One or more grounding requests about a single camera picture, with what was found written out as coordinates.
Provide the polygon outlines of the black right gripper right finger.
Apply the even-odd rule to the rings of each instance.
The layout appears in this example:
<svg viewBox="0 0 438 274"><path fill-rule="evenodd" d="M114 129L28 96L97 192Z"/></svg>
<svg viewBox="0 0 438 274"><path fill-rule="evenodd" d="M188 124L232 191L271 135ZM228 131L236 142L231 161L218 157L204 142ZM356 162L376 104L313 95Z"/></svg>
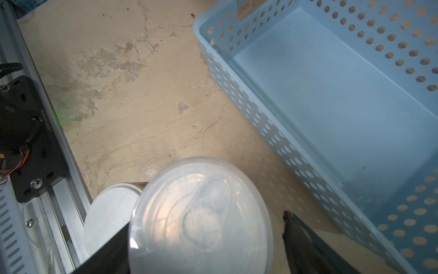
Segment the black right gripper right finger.
<svg viewBox="0 0 438 274"><path fill-rule="evenodd" d="M309 226L290 211L284 211L282 238L292 274L357 274Z"/></svg>

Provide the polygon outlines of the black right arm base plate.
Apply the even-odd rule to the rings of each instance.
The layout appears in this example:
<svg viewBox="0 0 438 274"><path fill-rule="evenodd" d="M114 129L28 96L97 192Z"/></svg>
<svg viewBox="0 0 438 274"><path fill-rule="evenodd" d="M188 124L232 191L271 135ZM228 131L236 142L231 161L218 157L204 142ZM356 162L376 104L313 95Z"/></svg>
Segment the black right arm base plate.
<svg viewBox="0 0 438 274"><path fill-rule="evenodd" d="M27 203L67 176L68 168L34 82L19 76L1 92L1 177Z"/></svg>

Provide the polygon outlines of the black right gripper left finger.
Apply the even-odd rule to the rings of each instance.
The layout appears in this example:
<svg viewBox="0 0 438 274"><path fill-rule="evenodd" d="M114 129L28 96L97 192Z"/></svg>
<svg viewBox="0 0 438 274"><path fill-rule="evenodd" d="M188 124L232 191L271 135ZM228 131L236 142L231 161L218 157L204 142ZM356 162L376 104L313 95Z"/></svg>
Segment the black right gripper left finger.
<svg viewBox="0 0 438 274"><path fill-rule="evenodd" d="M129 224L79 266L73 274L130 274L128 232Z"/></svg>

